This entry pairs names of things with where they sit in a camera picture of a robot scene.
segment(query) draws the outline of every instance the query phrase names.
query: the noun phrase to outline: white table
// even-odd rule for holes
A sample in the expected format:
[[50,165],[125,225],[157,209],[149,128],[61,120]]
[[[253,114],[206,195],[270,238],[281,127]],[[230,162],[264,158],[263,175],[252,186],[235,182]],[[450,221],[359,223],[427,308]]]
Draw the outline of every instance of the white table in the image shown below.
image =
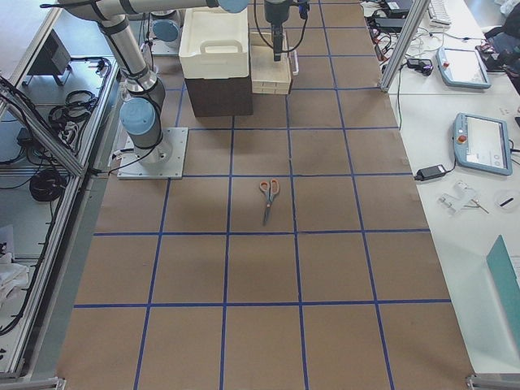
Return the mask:
[[[396,109],[397,96],[391,96]],[[413,171],[439,163],[451,169],[451,126],[458,112],[506,120],[509,137],[520,145],[520,128],[514,121],[519,99],[461,95],[401,96],[401,135]],[[520,167],[509,177],[456,167],[441,180],[418,184],[435,248],[453,300],[461,333],[477,373],[520,373],[520,355],[501,312],[486,256],[501,234],[511,255],[520,254],[520,209],[499,210],[494,196],[501,189],[520,189]],[[489,210],[461,210],[450,215],[439,202],[443,193],[457,195],[454,185],[464,181],[477,190]]]
[[[452,19],[449,35],[483,37],[480,27],[463,0],[444,0]],[[424,18],[422,27],[433,29]],[[506,74],[491,74],[490,89],[448,87],[436,68],[436,48],[474,49],[478,40],[462,41],[440,34],[423,36],[420,58],[432,59],[434,71],[425,77],[403,68],[400,102],[401,135],[412,170],[443,164],[453,166],[452,124],[457,113],[465,112],[497,119],[508,124],[509,138],[520,145],[520,128],[514,117],[520,116],[520,97]],[[409,54],[417,54],[411,46]],[[398,76],[389,90],[396,117]],[[454,185],[462,180],[478,192],[482,206],[490,211],[461,210],[451,215],[439,201],[443,193],[456,196]],[[520,354],[509,332],[486,256],[496,238],[502,235],[510,255],[520,255],[520,209],[506,213],[496,205],[495,195],[502,189],[520,190],[520,166],[505,177],[456,167],[440,180],[419,183],[418,191],[439,255],[453,307],[461,327],[474,370],[482,373],[520,373]]]

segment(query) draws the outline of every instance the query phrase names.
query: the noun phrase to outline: scissor blade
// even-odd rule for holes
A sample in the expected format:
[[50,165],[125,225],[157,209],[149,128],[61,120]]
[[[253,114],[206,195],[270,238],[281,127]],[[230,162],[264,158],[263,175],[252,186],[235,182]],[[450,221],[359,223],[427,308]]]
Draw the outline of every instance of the scissor blade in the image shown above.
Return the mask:
[[267,224],[267,221],[269,220],[269,214],[271,213],[271,205],[266,205],[266,210],[263,213],[263,225],[265,226]]

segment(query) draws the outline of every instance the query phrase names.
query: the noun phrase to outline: white plastic part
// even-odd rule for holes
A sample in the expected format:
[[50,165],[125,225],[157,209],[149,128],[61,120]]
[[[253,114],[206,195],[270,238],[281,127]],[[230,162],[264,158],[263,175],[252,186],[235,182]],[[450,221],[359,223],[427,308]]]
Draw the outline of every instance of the white plastic part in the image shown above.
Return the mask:
[[[271,41],[268,32],[262,33],[267,41]],[[300,71],[297,56],[295,55],[295,67],[291,68],[291,61],[287,54],[282,54],[279,62],[273,59],[273,50],[257,32],[249,36],[251,42],[251,80],[253,81],[253,93],[271,93],[287,95],[291,88],[293,75]],[[287,49],[287,39],[284,36],[284,49]]]
[[455,184],[455,190],[457,191],[456,197],[444,193],[439,198],[439,201],[448,207],[448,212],[452,215],[466,206],[474,206],[471,205],[471,202],[477,197],[477,192],[461,180]]
[[300,73],[300,64],[298,63],[298,53],[293,50],[290,54],[292,54],[292,58],[294,59],[292,63],[294,63],[294,70],[292,71],[293,76],[298,76]]
[[186,10],[180,64],[187,79],[228,79],[249,75],[247,9],[230,14],[222,8]]

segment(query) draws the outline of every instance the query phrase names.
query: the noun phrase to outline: grid square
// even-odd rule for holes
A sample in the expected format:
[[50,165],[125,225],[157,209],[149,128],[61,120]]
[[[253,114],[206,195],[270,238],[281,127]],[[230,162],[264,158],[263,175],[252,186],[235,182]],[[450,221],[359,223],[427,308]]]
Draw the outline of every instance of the grid square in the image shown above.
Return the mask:
[[57,375],[67,378],[67,386],[75,390],[133,388],[145,312],[142,308],[74,309]]
[[[300,32],[297,29],[286,29],[289,45],[298,42]],[[327,55],[327,41],[325,41],[325,31],[322,28],[310,28],[305,31],[303,42],[297,49],[298,58],[302,55]]]
[[[323,27],[322,21],[322,13],[319,9],[318,4],[311,7],[312,9],[309,12],[309,20],[307,21],[307,27],[315,28],[315,27]],[[284,23],[284,27],[295,28],[298,33],[301,32],[301,28],[303,26],[303,20],[300,18],[298,7],[292,6],[289,9],[289,19]]]
[[338,88],[377,87],[381,80],[375,57],[333,57],[332,64]]
[[341,130],[291,131],[292,171],[296,175],[350,173]]
[[426,229],[414,178],[361,176],[356,178],[365,229]]
[[293,197],[291,182],[279,177],[279,195],[271,207],[267,224],[262,225],[266,197],[260,191],[262,180],[269,178],[233,178],[231,231],[232,232],[292,232]]
[[372,233],[366,238],[379,299],[449,298],[430,233]]
[[373,299],[361,234],[300,234],[298,248],[304,301]]
[[294,77],[294,89],[334,88],[331,61],[327,57],[299,57],[300,72]]
[[221,308],[153,308],[139,388],[219,388],[221,336]]
[[224,388],[305,388],[297,307],[229,307],[226,333]]
[[166,89],[182,88],[184,74],[179,58],[154,56],[154,65],[158,70],[157,76],[159,76]]
[[235,128],[286,128],[284,95],[253,94],[253,114],[235,117]]
[[119,180],[111,176],[96,232],[158,232],[166,184],[165,180]]
[[170,107],[161,112],[162,128],[174,128],[176,126],[177,113],[179,112],[180,91],[166,91],[166,97],[162,106]]
[[466,388],[473,370],[449,303],[380,306],[396,388]]
[[185,175],[227,175],[231,153],[231,130],[189,132]]
[[347,139],[356,173],[411,172],[399,130],[348,130]]
[[327,28],[332,55],[367,55],[375,57],[374,44],[366,28]]
[[165,232],[225,232],[228,178],[190,178],[171,182]]
[[164,236],[154,302],[221,302],[225,236]]
[[189,100],[188,90],[183,91],[182,104],[179,114],[181,128],[231,128],[231,116],[195,117],[192,103]]
[[227,300],[297,301],[294,236],[231,236]]
[[236,130],[233,145],[234,175],[288,175],[287,132]]
[[309,388],[390,389],[373,305],[304,309]]
[[294,187],[300,232],[360,228],[350,177],[297,177]]
[[359,4],[322,4],[321,11],[327,27],[365,27],[363,7]]
[[288,96],[291,128],[340,128],[335,91],[292,91]]
[[378,89],[340,91],[340,101],[347,128],[397,127],[390,97]]
[[95,236],[76,303],[146,303],[157,239],[156,236]]

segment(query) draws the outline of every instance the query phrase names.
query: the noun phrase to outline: power adapter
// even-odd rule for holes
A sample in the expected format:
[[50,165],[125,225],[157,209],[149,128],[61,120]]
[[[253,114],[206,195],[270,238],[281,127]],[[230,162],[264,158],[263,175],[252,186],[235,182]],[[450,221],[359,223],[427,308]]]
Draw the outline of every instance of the power adapter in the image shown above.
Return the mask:
[[417,181],[437,179],[439,177],[445,176],[448,172],[449,171],[444,168],[444,165],[434,165],[433,167],[419,169],[417,174],[414,176],[414,179]]
[[27,128],[21,128],[18,136],[16,136],[16,142],[22,148],[27,148],[33,144],[33,135]]

